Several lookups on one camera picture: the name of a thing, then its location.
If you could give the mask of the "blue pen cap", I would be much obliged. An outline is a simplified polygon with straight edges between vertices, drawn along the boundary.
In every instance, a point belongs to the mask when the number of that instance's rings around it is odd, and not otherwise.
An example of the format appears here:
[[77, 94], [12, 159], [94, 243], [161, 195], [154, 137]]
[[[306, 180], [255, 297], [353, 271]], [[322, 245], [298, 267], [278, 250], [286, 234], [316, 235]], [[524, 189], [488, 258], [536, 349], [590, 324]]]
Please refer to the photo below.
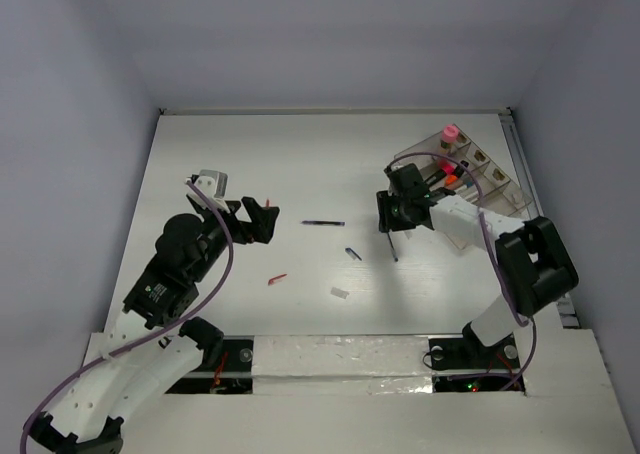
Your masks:
[[346, 247], [344, 250], [345, 253], [351, 257], [351, 259], [362, 262], [361, 256], [357, 254], [353, 249], [351, 249], [350, 247]]

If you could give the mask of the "orange cap black highlighter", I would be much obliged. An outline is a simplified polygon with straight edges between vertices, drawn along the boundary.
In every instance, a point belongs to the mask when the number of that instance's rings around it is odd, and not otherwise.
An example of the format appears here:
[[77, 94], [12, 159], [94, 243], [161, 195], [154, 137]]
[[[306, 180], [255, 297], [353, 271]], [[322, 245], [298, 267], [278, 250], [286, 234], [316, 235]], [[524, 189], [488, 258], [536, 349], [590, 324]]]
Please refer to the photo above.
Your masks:
[[462, 161], [455, 169], [453, 169], [445, 180], [445, 185], [449, 186], [455, 183], [464, 173], [465, 169], [469, 167], [469, 163]]

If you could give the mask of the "blue ballpoint pen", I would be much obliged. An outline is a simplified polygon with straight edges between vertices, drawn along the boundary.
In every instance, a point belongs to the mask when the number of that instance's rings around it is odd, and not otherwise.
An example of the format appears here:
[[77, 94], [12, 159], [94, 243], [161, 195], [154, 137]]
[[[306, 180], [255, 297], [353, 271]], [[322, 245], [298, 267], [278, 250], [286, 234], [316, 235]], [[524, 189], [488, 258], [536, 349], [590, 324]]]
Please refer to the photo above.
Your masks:
[[389, 247], [390, 247], [390, 252], [391, 252], [392, 258], [393, 258], [394, 262], [399, 262], [399, 257], [398, 257], [397, 250], [395, 248], [395, 244], [393, 242], [393, 238], [391, 236], [391, 233], [387, 232], [386, 236], [387, 236], [387, 240], [388, 240], [388, 243], [389, 243]]

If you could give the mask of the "blue cap white marker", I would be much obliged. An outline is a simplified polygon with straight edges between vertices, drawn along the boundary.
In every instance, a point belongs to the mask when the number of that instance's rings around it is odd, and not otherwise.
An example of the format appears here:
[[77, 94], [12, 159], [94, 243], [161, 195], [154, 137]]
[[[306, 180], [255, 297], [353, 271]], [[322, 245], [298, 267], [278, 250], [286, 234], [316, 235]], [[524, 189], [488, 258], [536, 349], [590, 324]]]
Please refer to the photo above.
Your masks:
[[455, 190], [457, 195], [462, 195], [464, 192], [471, 189], [472, 191], [476, 189], [475, 184], [473, 182], [466, 183]]

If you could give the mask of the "pink cap black highlighter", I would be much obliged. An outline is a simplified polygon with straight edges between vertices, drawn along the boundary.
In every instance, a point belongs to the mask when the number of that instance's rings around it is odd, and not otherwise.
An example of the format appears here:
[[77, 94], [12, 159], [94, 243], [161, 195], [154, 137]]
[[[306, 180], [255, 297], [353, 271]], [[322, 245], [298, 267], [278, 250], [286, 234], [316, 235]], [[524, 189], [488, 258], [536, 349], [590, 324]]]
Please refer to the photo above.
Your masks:
[[451, 164], [447, 160], [441, 159], [438, 163], [438, 168], [436, 169], [436, 171], [433, 174], [431, 174], [429, 177], [427, 177], [424, 180], [424, 183], [428, 187], [432, 187], [438, 182], [444, 180], [446, 177], [452, 175], [455, 168], [456, 166], [454, 164]]

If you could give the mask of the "pink cap sticker bottle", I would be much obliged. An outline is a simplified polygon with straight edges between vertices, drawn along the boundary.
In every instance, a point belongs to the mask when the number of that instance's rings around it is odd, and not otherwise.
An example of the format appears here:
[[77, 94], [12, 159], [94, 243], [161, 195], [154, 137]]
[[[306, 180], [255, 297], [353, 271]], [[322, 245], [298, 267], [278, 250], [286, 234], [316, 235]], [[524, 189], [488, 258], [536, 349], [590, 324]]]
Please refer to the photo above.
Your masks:
[[448, 155], [456, 143], [459, 134], [460, 130], [455, 124], [446, 125], [441, 131], [439, 152], [443, 155]]

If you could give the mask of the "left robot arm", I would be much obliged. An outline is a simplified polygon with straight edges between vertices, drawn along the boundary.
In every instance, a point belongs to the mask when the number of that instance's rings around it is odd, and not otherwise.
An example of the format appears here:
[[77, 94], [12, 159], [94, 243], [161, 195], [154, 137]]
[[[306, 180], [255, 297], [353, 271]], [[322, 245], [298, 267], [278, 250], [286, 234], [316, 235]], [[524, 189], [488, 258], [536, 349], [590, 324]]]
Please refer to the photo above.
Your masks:
[[197, 194], [189, 201], [192, 213], [165, 223], [100, 353], [25, 422], [21, 452], [34, 441], [51, 453], [118, 453], [128, 424], [185, 374], [219, 362], [224, 334], [199, 317], [197, 285], [234, 245], [269, 243], [280, 210], [251, 197], [225, 208]]

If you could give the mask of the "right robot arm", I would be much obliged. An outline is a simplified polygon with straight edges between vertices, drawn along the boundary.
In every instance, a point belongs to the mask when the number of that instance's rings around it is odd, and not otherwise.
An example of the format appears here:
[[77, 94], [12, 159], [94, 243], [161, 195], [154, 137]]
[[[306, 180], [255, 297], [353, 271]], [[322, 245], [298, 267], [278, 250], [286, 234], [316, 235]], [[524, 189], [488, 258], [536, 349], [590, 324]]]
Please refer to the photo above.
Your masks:
[[464, 239], [484, 250], [501, 293], [462, 330], [460, 353], [482, 366], [497, 346], [579, 283], [574, 263], [554, 223], [508, 217], [481, 208], [447, 188], [432, 190], [413, 164], [387, 167], [390, 187], [376, 193], [383, 233], [425, 227]]

